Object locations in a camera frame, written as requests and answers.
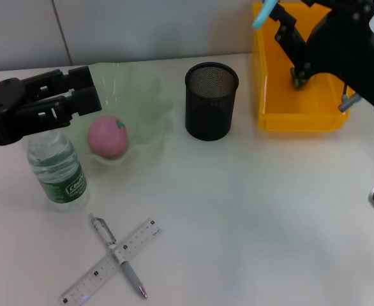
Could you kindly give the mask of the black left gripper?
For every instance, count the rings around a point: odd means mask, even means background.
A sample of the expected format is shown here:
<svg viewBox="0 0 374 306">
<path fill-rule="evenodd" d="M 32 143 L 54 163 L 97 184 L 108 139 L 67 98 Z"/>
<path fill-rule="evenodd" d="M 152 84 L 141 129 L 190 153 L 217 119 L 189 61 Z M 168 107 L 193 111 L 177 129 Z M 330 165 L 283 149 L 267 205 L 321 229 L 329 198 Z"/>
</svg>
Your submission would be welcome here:
<svg viewBox="0 0 374 306">
<path fill-rule="evenodd" d="M 0 146 L 25 135 L 65 128 L 75 113 L 83 116 L 100 110 L 88 66 L 70 69 L 67 74 L 56 69 L 23 80 L 2 80 Z"/>
</svg>

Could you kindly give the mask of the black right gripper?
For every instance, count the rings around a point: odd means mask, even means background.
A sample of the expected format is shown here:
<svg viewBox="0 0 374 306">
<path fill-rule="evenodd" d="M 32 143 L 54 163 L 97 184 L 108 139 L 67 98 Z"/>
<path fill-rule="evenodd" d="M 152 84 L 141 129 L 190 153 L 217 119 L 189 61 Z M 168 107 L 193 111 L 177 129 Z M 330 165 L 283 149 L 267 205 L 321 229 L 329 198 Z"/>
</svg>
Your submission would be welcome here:
<svg viewBox="0 0 374 306">
<path fill-rule="evenodd" d="M 269 14 L 280 23 L 274 38 L 293 64 L 292 79 L 330 73 L 374 106 L 374 32 L 370 28 L 374 1 L 301 2 L 329 11 L 307 42 L 296 29 L 297 20 L 282 5 L 276 4 Z"/>
</svg>

